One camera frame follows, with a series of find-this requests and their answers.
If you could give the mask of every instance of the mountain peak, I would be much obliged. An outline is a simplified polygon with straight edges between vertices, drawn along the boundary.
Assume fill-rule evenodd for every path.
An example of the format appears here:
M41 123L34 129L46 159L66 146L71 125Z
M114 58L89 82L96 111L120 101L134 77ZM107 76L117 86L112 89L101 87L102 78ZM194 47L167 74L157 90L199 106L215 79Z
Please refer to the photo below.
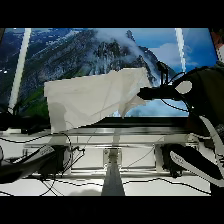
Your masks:
M130 38L131 40L133 40L135 42L135 39L134 39L134 37L132 35L131 30L128 30L127 33L126 33L126 35L127 35L128 38Z

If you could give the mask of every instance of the display screen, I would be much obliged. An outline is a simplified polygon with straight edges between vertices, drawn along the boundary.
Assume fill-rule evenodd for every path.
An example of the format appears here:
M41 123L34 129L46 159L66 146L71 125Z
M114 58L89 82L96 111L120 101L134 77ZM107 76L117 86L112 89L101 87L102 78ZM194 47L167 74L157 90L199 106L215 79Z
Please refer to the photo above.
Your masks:
M7 28L0 46L0 98L8 103L24 28ZM24 115L48 117L44 83L145 67L152 86L160 84L156 62L169 78L195 67L213 66L217 55L207 28L32 28L18 101ZM186 109L183 102L167 103ZM175 117L188 113L161 100L131 109L126 117Z

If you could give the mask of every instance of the white cloth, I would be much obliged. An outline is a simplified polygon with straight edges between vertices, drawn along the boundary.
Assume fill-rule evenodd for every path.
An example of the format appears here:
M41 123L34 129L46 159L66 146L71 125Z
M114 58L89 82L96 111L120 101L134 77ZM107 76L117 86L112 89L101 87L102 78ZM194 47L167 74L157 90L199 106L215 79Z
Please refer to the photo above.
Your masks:
M52 131L90 125L117 110L124 117L131 108L145 104L137 96L143 87L151 87L145 68L46 82Z

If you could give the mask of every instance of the rocky mountain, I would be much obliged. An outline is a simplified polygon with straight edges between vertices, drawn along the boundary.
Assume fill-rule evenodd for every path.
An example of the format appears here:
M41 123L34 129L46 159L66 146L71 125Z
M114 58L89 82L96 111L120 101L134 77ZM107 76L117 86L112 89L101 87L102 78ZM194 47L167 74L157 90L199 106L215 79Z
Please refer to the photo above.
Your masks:
M43 86L44 82L50 80L145 67L152 85L159 84L157 57L148 48L138 46L130 30L122 38L108 38L96 29L64 30L63 37L60 37L58 29L47 32L48 38L54 37L50 43L43 41L46 39L43 33L31 37L20 87L20 100L23 102L21 112L47 116Z

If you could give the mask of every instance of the metal post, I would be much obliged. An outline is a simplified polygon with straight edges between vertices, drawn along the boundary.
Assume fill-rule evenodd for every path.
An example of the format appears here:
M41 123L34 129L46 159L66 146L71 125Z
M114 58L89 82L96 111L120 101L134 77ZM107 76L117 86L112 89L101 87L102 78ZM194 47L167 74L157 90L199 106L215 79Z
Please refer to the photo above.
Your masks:
M121 175L117 165L117 153L117 149L110 150L109 164L101 196L125 196Z

